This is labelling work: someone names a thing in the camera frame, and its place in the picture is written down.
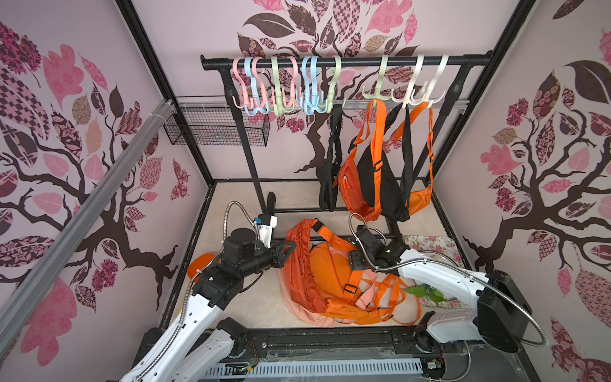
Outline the green hook middle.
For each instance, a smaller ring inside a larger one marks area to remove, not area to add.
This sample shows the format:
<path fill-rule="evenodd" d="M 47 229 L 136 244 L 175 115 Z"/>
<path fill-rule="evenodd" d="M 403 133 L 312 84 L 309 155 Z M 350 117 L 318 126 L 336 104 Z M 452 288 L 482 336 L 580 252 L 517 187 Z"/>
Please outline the green hook middle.
<path fill-rule="evenodd" d="M 341 70 L 342 70 L 341 57 L 334 56 L 333 76 L 331 78 L 331 81 L 329 82 L 329 88 L 328 88 L 327 98 L 326 98 L 326 109 L 325 109 L 326 114 L 330 114 L 334 107 L 334 99 L 335 99 L 336 90 L 337 90 L 337 83 L 341 77 Z"/>

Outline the floral cloth mat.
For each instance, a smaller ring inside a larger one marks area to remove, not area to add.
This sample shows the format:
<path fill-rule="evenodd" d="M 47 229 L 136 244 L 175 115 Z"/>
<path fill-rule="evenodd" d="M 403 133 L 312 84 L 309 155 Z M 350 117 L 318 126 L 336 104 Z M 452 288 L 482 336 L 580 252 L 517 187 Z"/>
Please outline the floral cloth mat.
<path fill-rule="evenodd" d="M 456 261 L 458 264 L 462 266 L 462 268 L 467 268 L 468 262 L 463 259 L 461 255 L 458 245 L 454 242 L 450 237 L 427 237 L 427 236 L 405 236 L 404 241 L 413 249 L 420 251 L 423 249 L 431 249 L 434 251 L 440 251 L 441 253 L 450 256 Z M 408 279 L 406 282 L 407 288 L 418 286 L 424 284 L 420 281 L 416 281 L 413 279 Z M 420 304 L 423 307 L 427 308 L 441 308 L 441 309 L 466 309 L 468 306 L 464 304 L 464 302 L 460 300 L 456 300 L 453 302 L 441 302 L 438 305 L 433 304 L 432 302 L 428 302 L 425 299 L 418 299 Z"/>

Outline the orange bags pile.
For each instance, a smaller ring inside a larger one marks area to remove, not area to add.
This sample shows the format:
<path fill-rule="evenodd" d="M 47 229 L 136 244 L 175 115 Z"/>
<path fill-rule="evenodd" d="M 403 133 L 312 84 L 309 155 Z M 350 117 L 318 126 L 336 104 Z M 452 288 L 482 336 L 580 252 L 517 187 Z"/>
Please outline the orange bags pile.
<path fill-rule="evenodd" d="M 325 328 L 412 326 L 422 317 L 420 300 L 407 293 L 401 278 L 351 269 L 348 255 L 355 248 L 321 221 L 297 223 L 286 240 L 296 248 L 278 271 L 278 281 L 287 309 L 302 322 Z"/>

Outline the orange plastic bowl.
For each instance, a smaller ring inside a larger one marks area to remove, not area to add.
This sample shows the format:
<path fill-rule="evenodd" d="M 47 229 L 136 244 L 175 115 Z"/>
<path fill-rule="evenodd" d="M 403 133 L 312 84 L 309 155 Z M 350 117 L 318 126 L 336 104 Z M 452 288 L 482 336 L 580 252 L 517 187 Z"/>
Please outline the orange plastic bowl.
<path fill-rule="evenodd" d="M 189 279 L 193 279 L 198 271 L 205 269 L 216 256 L 210 253 L 198 256 L 194 259 L 187 269 L 187 276 Z"/>

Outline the green hook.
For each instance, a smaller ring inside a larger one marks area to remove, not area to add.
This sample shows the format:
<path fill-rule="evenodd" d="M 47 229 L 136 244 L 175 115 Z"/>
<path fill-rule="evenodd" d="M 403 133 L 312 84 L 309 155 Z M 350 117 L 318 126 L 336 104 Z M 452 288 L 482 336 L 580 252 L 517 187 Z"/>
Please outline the green hook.
<path fill-rule="evenodd" d="M 337 83 L 341 77 L 341 70 L 342 70 L 341 57 L 334 56 L 333 76 L 331 78 L 331 81 L 329 82 L 329 88 L 328 88 L 327 98 L 326 98 L 326 109 L 325 109 L 326 114 L 330 114 L 334 107 L 334 99 L 335 99 L 336 90 L 337 90 Z"/>
<path fill-rule="evenodd" d="M 277 117 L 280 117 L 289 112 L 285 107 L 285 102 L 288 101 L 289 96 L 286 96 L 280 81 L 278 57 L 272 57 L 270 62 L 274 84 L 274 113 Z"/>
<path fill-rule="evenodd" d="M 361 92 L 361 95 L 366 99 L 366 100 L 381 100 L 381 101 L 388 101 L 391 100 L 391 97 L 389 95 L 383 95 L 383 81 L 385 78 L 385 74 L 387 71 L 387 67 L 388 67 L 388 55 L 383 55 L 381 57 L 381 61 L 380 61 L 380 67 L 379 67 L 379 71 L 378 71 L 378 77 L 376 80 L 376 84 L 374 87 L 374 90 L 372 92 L 367 93 L 365 90 L 363 90 Z"/>

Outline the pink hook middle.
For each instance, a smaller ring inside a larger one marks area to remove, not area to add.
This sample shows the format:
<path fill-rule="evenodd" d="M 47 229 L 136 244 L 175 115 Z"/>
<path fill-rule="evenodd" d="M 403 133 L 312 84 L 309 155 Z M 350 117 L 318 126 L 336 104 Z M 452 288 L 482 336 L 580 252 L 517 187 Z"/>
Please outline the pink hook middle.
<path fill-rule="evenodd" d="M 299 70 L 298 70 L 298 64 L 297 64 L 297 60 L 294 57 L 290 57 L 289 60 L 291 61 L 291 68 L 292 68 L 292 77 L 291 77 L 291 82 L 290 82 L 290 87 L 289 87 L 289 98 L 288 101 L 285 102 L 285 107 L 287 108 L 287 110 L 289 112 L 292 112 L 295 110 L 295 108 L 297 107 L 297 87 L 296 87 L 296 81 L 299 75 Z"/>

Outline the green hook left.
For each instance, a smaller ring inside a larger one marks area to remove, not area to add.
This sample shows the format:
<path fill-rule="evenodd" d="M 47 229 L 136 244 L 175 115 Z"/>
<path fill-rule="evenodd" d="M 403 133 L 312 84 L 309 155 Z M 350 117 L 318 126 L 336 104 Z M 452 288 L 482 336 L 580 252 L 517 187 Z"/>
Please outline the green hook left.
<path fill-rule="evenodd" d="M 285 107 L 285 102 L 288 101 L 289 96 L 286 96 L 280 81 L 278 57 L 272 57 L 270 62 L 274 84 L 274 113 L 277 117 L 280 117 L 289 112 Z"/>

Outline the black sling bag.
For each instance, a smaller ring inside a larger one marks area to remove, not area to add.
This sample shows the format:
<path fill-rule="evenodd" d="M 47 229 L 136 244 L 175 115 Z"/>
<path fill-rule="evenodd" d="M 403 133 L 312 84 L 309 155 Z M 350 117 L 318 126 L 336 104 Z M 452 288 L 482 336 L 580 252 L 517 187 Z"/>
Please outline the black sling bag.
<path fill-rule="evenodd" d="M 396 122 L 396 119 L 399 115 L 400 110 L 401 110 L 401 107 L 398 106 L 398 107 L 393 108 L 390 112 L 387 112 L 384 135 L 386 134 L 388 128 L 390 128 L 392 124 Z M 376 120 L 375 111 L 372 113 L 372 116 L 374 116 Z M 364 152 L 365 151 L 369 151 L 369 145 L 367 145 Z M 363 170 L 365 165 L 363 162 L 360 164 L 360 161 L 361 159 L 356 163 L 358 165 L 358 168 L 360 170 Z M 387 153 L 386 151 L 383 150 L 383 168 L 382 168 L 382 182 L 381 182 L 382 213 L 380 216 L 384 216 L 393 221 L 397 221 L 396 217 L 401 218 L 401 215 L 402 215 L 402 213 L 397 211 L 396 209 L 399 207 L 399 204 L 400 204 L 400 201 L 399 201 L 400 199 L 400 196 L 399 196 L 400 179 L 402 178 L 403 172 L 401 173 L 400 178 L 396 178 L 396 176 L 394 175 L 390 167 L 390 164 L 388 163 Z M 411 191 L 407 191 L 407 197 L 410 197 L 410 193 Z"/>

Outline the orange sling bag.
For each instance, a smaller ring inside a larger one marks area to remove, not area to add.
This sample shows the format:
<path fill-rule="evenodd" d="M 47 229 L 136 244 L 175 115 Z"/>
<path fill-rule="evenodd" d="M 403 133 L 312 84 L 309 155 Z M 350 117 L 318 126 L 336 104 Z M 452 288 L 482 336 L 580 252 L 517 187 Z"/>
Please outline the orange sling bag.
<path fill-rule="evenodd" d="M 413 111 L 406 110 L 405 121 L 402 122 L 399 127 L 393 132 L 391 138 L 383 143 L 383 150 L 388 151 L 392 147 L 401 147 L 404 156 L 404 172 L 400 179 L 400 204 L 396 209 L 401 212 L 401 218 L 396 217 L 397 221 L 406 221 L 410 216 L 418 213 L 418 211 L 424 209 L 431 203 L 431 197 L 433 194 L 433 162 L 434 162 L 434 111 L 430 108 L 431 104 L 427 102 L 420 103 L 415 107 Z M 415 122 L 422 111 L 429 111 L 429 131 L 427 137 L 427 149 L 429 155 L 429 177 L 430 184 L 426 189 L 420 191 L 414 191 L 410 193 L 410 197 L 407 197 L 407 191 L 411 191 L 411 188 L 415 182 L 415 177 L 411 172 L 413 170 L 413 154 L 411 144 L 411 124 Z"/>

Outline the white artificial flower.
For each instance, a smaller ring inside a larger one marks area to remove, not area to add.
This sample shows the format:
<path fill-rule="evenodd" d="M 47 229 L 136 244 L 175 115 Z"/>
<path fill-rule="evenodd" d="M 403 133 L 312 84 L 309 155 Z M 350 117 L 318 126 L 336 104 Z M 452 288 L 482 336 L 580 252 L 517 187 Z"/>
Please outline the white artificial flower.
<path fill-rule="evenodd" d="M 446 301 L 446 297 L 441 291 L 427 284 L 412 286 L 407 288 L 405 291 L 407 294 L 412 294 L 418 299 L 425 299 L 426 301 L 432 302 L 435 305 Z"/>

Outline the white hook left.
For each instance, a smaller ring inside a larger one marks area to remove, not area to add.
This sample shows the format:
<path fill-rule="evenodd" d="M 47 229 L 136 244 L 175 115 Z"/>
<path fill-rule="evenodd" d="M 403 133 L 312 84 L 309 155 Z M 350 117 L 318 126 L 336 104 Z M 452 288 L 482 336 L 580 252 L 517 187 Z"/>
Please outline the white hook left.
<path fill-rule="evenodd" d="M 416 86 L 417 79 L 423 69 L 424 60 L 425 60 L 424 55 L 418 55 L 415 68 L 413 69 L 411 79 L 408 82 L 407 89 L 406 89 L 406 92 L 403 98 L 395 97 L 394 95 L 395 91 L 391 92 L 391 100 L 395 103 L 401 103 L 403 109 L 406 109 L 407 106 L 416 106 L 417 105 L 415 101 L 415 86 Z"/>

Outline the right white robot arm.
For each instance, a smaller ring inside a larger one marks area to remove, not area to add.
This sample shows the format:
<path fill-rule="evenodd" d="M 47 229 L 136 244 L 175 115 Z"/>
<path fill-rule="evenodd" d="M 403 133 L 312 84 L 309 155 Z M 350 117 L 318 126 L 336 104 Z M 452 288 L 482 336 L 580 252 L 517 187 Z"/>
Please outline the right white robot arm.
<path fill-rule="evenodd" d="M 359 265 L 420 281 L 467 305 L 466 310 L 432 315 L 424 321 L 436 342 L 482 341 L 506 353 L 516 353 L 525 345 L 549 345 L 547 334 L 508 273 L 471 271 L 450 260 L 426 256 L 402 241 L 384 243 L 357 213 L 349 215 L 348 227 Z"/>

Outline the grey aluminium beam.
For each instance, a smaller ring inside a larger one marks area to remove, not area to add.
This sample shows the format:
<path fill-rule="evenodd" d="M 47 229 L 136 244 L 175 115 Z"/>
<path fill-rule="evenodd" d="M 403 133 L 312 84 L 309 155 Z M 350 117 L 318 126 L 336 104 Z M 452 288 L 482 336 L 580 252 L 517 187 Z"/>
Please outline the grey aluminium beam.
<path fill-rule="evenodd" d="M 103 176 L 81 209 L 59 233 L 46 255 L 32 268 L 21 286 L 1 309 L 1 355 L 10 348 L 22 327 L 46 296 L 53 282 L 72 258 L 95 221 L 123 184 L 129 170 L 136 165 L 147 145 L 175 112 L 173 100 L 164 100 L 154 109 L 143 126 Z"/>

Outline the blue hook left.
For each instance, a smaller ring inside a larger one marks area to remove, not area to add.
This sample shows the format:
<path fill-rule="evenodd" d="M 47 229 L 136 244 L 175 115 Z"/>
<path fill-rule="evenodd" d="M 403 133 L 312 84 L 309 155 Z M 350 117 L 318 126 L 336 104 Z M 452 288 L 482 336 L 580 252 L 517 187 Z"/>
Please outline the blue hook left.
<path fill-rule="evenodd" d="M 259 57 L 246 57 L 243 64 L 245 74 L 251 81 L 251 101 L 250 106 L 247 106 L 246 110 L 248 116 L 256 116 L 257 114 L 267 115 L 270 112 L 267 90 L 264 82 L 259 79 L 259 73 L 256 68 L 258 61 Z"/>

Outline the orange zip waist bag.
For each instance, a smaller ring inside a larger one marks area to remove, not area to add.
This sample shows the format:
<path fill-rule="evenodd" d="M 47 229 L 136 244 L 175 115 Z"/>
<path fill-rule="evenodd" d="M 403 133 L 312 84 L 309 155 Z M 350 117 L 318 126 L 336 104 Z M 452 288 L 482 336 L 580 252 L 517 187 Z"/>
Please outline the orange zip waist bag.
<path fill-rule="evenodd" d="M 355 161 L 358 146 L 364 143 L 370 135 L 370 118 L 375 111 L 375 128 L 372 132 L 372 141 L 369 151 L 361 156 L 360 164 L 363 162 L 363 170 L 358 168 Z M 387 109 L 382 100 L 369 102 L 365 121 L 359 133 L 351 141 L 348 148 L 348 157 L 340 169 L 337 177 L 337 186 L 345 205 L 350 213 L 357 213 L 366 222 L 375 221 L 382 213 L 381 205 L 381 182 L 383 168 L 383 136 Z"/>

